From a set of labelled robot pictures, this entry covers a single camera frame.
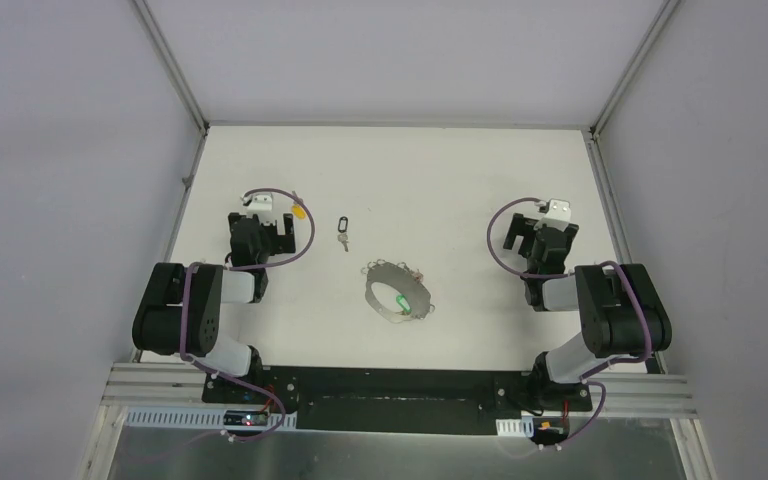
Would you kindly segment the green key tag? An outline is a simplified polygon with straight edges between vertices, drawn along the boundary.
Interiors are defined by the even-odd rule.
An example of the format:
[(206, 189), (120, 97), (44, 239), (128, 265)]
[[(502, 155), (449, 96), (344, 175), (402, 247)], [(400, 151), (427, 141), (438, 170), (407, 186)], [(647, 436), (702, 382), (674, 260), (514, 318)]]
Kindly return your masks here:
[(408, 300), (406, 299), (406, 297), (404, 295), (398, 295), (396, 297), (396, 303), (400, 307), (400, 309), (402, 310), (402, 312), (404, 314), (410, 314), (411, 313), (411, 311), (412, 311), (411, 306), (410, 306)]

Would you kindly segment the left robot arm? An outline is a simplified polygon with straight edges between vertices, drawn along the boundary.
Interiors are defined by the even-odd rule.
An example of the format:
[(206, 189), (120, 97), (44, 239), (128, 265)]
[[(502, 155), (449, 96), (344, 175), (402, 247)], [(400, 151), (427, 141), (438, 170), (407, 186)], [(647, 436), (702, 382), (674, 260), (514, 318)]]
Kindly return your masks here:
[(229, 375), (226, 389), (241, 404), (257, 402), (265, 390), (258, 350), (221, 331), (224, 304), (255, 304), (265, 296), (270, 257), (296, 252), (294, 216), (263, 223), (256, 214), (228, 215), (230, 266), (203, 264), (187, 277), (180, 263), (157, 263), (132, 326), (139, 350), (182, 356)]

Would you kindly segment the key with yellow tag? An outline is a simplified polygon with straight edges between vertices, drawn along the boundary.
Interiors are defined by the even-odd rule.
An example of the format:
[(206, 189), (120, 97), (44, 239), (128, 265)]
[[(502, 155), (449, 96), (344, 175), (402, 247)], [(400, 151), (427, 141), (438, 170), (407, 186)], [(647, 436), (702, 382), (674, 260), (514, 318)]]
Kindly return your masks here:
[(307, 212), (304, 208), (303, 200), (295, 191), (292, 191), (291, 194), (293, 196), (293, 205), (291, 206), (291, 213), (296, 219), (305, 220), (307, 218)]

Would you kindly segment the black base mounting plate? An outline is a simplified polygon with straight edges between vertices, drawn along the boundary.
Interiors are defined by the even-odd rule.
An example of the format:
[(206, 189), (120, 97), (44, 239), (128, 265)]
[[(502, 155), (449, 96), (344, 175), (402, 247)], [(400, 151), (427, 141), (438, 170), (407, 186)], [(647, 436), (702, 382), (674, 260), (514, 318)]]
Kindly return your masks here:
[(299, 430), (487, 436), (500, 420), (593, 408), (586, 386), (520, 371), (272, 366), (253, 381)]

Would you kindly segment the aluminium frame rail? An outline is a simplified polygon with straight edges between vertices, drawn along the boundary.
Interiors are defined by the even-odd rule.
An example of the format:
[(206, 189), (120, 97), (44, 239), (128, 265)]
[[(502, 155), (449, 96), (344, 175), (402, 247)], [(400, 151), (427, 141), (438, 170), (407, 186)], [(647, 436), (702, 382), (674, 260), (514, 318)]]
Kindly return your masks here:
[[(110, 370), (105, 405), (195, 406), (209, 375), (181, 363), (116, 363)], [(696, 419), (690, 386), (681, 375), (607, 371), (603, 415), (609, 418)]]

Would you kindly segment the key with black tag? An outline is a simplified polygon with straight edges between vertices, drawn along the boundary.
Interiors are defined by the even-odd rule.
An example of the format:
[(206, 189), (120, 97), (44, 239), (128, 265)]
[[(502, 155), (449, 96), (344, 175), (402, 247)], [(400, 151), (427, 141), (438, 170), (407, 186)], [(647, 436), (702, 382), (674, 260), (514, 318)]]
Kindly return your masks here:
[(348, 226), (349, 219), (346, 216), (341, 216), (338, 220), (337, 240), (342, 245), (345, 252), (349, 251)]

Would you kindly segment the perforated metal ring plate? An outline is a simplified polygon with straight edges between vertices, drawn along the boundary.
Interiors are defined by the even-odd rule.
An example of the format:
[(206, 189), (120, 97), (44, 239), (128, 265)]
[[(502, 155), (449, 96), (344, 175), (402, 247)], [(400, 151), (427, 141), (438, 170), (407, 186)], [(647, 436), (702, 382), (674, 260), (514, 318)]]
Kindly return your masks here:
[[(364, 298), (370, 308), (393, 324), (424, 320), (436, 307), (431, 292), (424, 284), (423, 274), (406, 263), (393, 263), (378, 259), (363, 269), (365, 276)], [(404, 314), (396, 303), (396, 297), (404, 295), (411, 306), (411, 313)]]

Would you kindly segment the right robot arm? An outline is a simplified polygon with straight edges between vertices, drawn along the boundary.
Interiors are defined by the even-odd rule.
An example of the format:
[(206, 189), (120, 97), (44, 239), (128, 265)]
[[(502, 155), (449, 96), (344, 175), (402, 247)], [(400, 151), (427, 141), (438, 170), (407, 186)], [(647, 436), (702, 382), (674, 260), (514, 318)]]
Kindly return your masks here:
[(526, 261), (524, 297), (537, 312), (573, 312), (580, 329), (563, 345), (540, 353), (529, 372), (503, 387), (513, 407), (542, 411), (590, 409), (586, 380), (611, 364), (646, 362), (672, 340), (665, 307), (642, 264), (577, 266), (565, 261), (578, 233), (544, 219), (513, 215), (503, 249)]

